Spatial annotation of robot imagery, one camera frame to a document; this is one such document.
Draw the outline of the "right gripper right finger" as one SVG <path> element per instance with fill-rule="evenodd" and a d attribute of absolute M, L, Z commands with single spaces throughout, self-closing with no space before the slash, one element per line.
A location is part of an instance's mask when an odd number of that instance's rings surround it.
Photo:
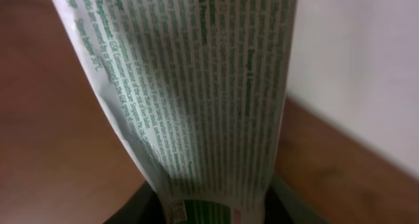
<path fill-rule="evenodd" d="M 264 204 L 264 224 L 327 224 L 278 176 L 272 178 Z"/>

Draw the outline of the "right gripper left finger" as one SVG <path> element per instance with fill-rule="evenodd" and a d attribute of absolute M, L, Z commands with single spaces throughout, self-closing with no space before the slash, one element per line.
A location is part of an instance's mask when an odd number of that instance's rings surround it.
<path fill-rule="evenodd" d="M 162 205 L 147 181 L 103 224 L 166 224 Z"/>

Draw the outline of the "white green Panadol box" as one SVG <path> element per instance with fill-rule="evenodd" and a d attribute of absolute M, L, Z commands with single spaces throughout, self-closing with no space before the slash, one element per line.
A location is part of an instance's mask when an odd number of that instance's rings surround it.
<path fill-rule="evenodd" d="M 52 0 L 167 223 L 290 223 L 272 188 L 297 0 Z"/>

